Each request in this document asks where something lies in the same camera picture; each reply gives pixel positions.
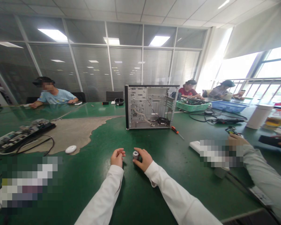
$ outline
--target small metal cylinder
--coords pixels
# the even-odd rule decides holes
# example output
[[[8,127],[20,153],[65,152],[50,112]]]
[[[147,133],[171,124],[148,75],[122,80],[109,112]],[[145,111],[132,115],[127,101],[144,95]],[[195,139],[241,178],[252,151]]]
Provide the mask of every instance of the small metal cylinder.
[[[139,160],[139,158],[140,158],[139,152],[138,151],[134,151],[133,152],[133,159]]]

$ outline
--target blue plastic basket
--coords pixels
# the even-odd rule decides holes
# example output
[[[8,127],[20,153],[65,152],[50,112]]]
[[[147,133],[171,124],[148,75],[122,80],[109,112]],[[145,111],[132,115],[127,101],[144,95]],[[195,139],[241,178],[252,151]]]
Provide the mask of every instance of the blue plastic basket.
[[[211,107],[215,109],[220,109],[226,112],[241,112],[243,111],[248,105],[240,104],[240,103],[233,103],[233,102],[225,102],[225,101],[214,101],[211,102]]]

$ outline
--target light blue shirt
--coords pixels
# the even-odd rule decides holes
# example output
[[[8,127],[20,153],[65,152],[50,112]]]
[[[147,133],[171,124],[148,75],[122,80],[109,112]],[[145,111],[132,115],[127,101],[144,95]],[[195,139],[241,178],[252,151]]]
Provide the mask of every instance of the light blue shirt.
[[[41,96],[37,99],[40,102],[48,102],[49,104],[66,104],[69,100],[76,98],[72,93],[58,89],[57,95],[52,95],[50,92],[42,92]]]

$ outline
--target fluorescent light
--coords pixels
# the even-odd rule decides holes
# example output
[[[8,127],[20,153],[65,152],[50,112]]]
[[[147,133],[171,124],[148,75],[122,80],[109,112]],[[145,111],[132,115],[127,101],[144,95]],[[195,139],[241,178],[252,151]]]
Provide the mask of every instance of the fluorescent light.
[[[167,36],[155,36],[149,46],[161,47],[169,38]]]
[[[15,44],[12,44],[12,43],[10,43],[10,42],[0,42],[0,45],[4,45],[4,46],[6,46],[6,47],[12,47],[12,48],[23,48],[23,47],[20,47],[20,46],[17,46],[17,45],[15,45]]]
[[[107,44],[107,37],[103,37],[103,38],[104,38],[104,41]],[[118,38],[109,37],[108,40],[109,40],[109,44],[111,44],[111,45],[119,45],[120,44],[120,40]]]
[[[49,29],[38,29],[45,35],[51,37],[56,42],[68,42],[66,35],[61,33],[59,30],[49,30]]]
[[[61,60],[59,60],[59,59],[51,59],[51,60],[52,60],[52,61],[55,61],[55,62],[57,62],[57,63],[59,63],[59,62],[60,62],[60,63],[61,63],[61,62],[63,63],[63,62],[64,62],[64,61],[61,61]]]
[[[230,2],[230,0],[226,0],[218,9],[222,8],[223,6],[227,5]]]

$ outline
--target orange screwdriver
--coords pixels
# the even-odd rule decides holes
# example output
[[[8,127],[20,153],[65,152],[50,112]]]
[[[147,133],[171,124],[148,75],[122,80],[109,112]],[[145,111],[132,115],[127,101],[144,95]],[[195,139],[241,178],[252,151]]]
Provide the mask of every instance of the orange screwdriver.
[[[177,131],[174,126],[172,126],[172,130],[173,130],[176,134],[179,134],[179,131]]]

